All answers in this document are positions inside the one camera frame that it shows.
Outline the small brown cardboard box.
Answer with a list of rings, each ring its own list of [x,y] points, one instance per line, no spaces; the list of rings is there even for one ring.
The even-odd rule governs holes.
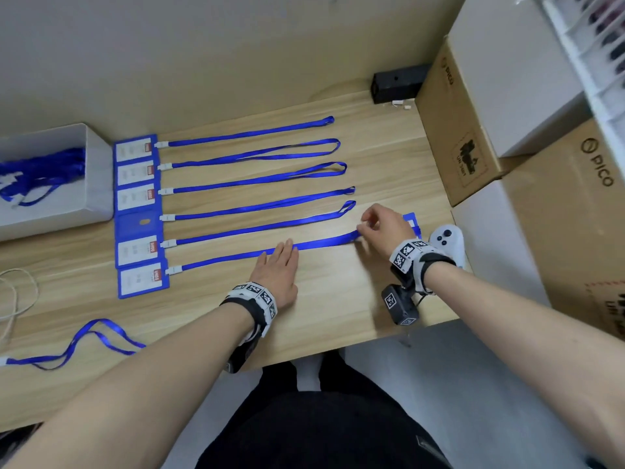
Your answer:
[[[447,36],[415,102],[452,207],[531,157],[497,157]]]

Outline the white marker wrist band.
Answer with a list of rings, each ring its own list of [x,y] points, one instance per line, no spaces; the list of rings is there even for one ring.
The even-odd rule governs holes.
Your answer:
[[[400,280],[404,288],[414,290],[423,296],[434,294],[427,288],[424,276],[427,269],[437,262],[456,262],[440,249],[418,239],[407,239],[394,250],[389,258],[393,274]]]
[[[271,292],[262,285],[251,281],[235,286],[221,304],[225,303],[241,305],[254,320],[253,330],[241,341],[240,346],[254,341],[256,338],[265,337],[277,315],[276,300]]]

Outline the person's left forearm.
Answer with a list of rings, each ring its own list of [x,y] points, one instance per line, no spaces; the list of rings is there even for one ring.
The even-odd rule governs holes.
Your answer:
[[[6,469],[159,469],[254,321],[226,303],[76,394]]]

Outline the black rectangular device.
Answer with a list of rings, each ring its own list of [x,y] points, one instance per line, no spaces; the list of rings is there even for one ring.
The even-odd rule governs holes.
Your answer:
[[[431,66],[420,64],[375,73],[370,86],[373,103],[414,99],[421,90]]]

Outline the row of blue lanyards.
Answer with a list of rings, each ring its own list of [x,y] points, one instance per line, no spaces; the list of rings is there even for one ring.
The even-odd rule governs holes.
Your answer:
[[[157,141],[154,144],[155,149],[170,149],[170,148],[184,148],[190,146],[196,146],[199,144],[207,144],[211,142],[219,141],[232,141],[239,139],[246,139],[251,137],[257,137],[261,135],[270,135],[278,133],[288,133],[291,131],[300,131],[305,129],[312,129],[317,127],[324,127],[331,125],[335,121],[333,116],[324,117],[319,120],[313,120],[309,122],[303,122],[292,125],[285,125],[281,127],[273,127],[269,129],[261,129],[255,131],[245,131],[241,133],[214,135],[208,137],[200,137],[195,139],[184,139],[176,141]],[[301,142],[297,144],[286,144],[284,146],[277,146],[273,148],[250,150],[239,154],[232,154],[229,156],[214,157],[212,159],[201,161],[184,161],[177,163],[162,163],[158,166],[158,171],[172,171],[175,169],[182,169],[187,167],[205,167],[213,165],[226,165],[237,164],[246,161],[283,161],[290,159],[302,159],[311,157],[324,157],[332,155],[341,146],[341,142],[336,138],[327,138],[317,141]],[[227,182],[220,182],[215,184],[208,184],[202,186],[188,186],[178,188],[161,188],[158,194],[161,197],[172,196],[176,194],[186,194],[191,192],[212,191],[225,188],[234,188],[239,186],[254,186],[261,184],[272,184],[278,182],[285,182],[288,180],[296,179],[320,179],[320,178],[332,178],[334,176],[341,176],[347,172],[347,164],[343,162],[328,162],[312,167],[307,167],[297,171],[290,171],[286,173],[270,174],[267,176],[260,176],[258,178],[233,180]],[[209,219],[221,216],[230,216],[237,214],[247,214],[252,212],[263,212],[273,209],[283,209],[286,207],[293,207],[302,204],[307,204],[322,199],[338,196],[351,196],[355,193],[355,187],[335,189],[332,191],[308,194],[303,196],[288,197],[285,199],[279,199],[277,201],[271,201],[267,203],[255,204],[251,206],[234,207],[230,209],[224,209],[221,211],[206,212],[200,214],[161,214],[161,222],[176,222],[184,220],[199,220]],[[258,233],[261,231],[269,231],[282,228],[293,228],[296,226],[304,226],[307,224],[324,222],[327,220],[335,220],[343,217],[347,212],[350,212],[356,205],[356,202],[352,199],[347,200],[337,211],[328,212],[325,214],[318,214],[308,218],[296,219],[296,220],[284,220],[281,222],[275,222],[265,224],[261,226],[239,228],[231,231],[224,231],[222,233],[206,234],[204,236],[189,237],[184,239],[167,239],[160,242],[160,248],[170,249],[176,246],[184,244],[200,243],[204,241],[212,241],[223,237],[247,235],[251,233]]]

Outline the white box under cardboard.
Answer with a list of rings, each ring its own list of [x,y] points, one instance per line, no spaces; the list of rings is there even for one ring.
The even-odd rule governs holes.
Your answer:
[[[503,180],[492,181],[451,209],[475,276],[551,307]]]

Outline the white open box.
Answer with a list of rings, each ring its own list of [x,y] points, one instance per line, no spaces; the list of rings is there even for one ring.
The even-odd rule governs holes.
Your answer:
[[[113,150],[84,123],[0,137],[0,242],[110,220]]]

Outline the column of blue badge holders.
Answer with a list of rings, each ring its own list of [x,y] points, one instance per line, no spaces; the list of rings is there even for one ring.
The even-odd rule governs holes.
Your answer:
[[[169,287],[161,220],[158,137],[116,142],[114,159],[114,243],[118,298]]]

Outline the white marker right wrist band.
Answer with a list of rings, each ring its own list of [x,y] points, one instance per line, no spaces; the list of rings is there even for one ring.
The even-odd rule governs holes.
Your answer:
[[[418,239],[407,239],[394,250],[389,258],[393,274],[400,280],[404,288],[414,290],[423,296],[434,294],[427,288],[424,276],[427,269],[437,262],[456,262],[440,249]]]

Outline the person's right hand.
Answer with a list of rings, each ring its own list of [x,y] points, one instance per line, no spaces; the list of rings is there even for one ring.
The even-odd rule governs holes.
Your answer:
[[[368,243],[381,256],[389,259],[395,249],[406,240],[416,239],[410,225],[402,215],[381,204],[374,203],[361,216],[359,224],[379,224],[380,242]]]

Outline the white handheld controller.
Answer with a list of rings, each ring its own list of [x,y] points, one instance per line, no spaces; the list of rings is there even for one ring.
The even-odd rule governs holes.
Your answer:
[[[459,227],[454,224],[438,227],[429,236],[428,243],[449,256],[457,267],[465,269],[465,237]]]

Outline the white marker left wrist band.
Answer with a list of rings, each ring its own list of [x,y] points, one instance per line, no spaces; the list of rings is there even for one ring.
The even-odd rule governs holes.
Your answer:
[[[241,341],[240,346],[254,341],[256,338],[265,337],[277,315],[276,300],[271,292],[262,285],[251,281],[235,286],[221,304],[225,303],[241,305],[254,320],[253,330]]]

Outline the white slotted rack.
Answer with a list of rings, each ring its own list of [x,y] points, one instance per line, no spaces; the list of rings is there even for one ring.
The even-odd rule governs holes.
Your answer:
[[[538,2],[582,83],[616,162],[625,171],[625,0]]]

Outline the large brown cardboard box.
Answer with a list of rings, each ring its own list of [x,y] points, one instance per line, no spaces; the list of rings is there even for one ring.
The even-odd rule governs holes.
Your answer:
[[[551,307],[625,341],[625,180],[590,119],[503,187]]]

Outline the person's right forearm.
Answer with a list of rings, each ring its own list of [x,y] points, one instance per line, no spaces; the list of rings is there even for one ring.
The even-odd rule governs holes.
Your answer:
[[[625,342],[442,261],[423,284],[609,469],[625,469]]]

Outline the person's black trousers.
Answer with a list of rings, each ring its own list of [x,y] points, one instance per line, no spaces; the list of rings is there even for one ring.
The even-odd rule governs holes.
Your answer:
[[[299,391],[291,362],[257,386],[195,469],[452,469],[433,437],[339,350],[324,353],[320,391]]]

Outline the person's left hand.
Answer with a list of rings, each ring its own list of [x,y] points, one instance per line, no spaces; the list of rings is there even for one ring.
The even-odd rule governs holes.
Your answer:
[[[266,276],[263,283],[258,283],[267,288],[276,300],[279,311],[287,309],[294,304],[298,287],[295,285],[295,276],[298,269],[299,251],[294,246],[292,239],[285,243],[278,243],[272,254],[268,254]],[[254,282],[254,269],[249,277]]]

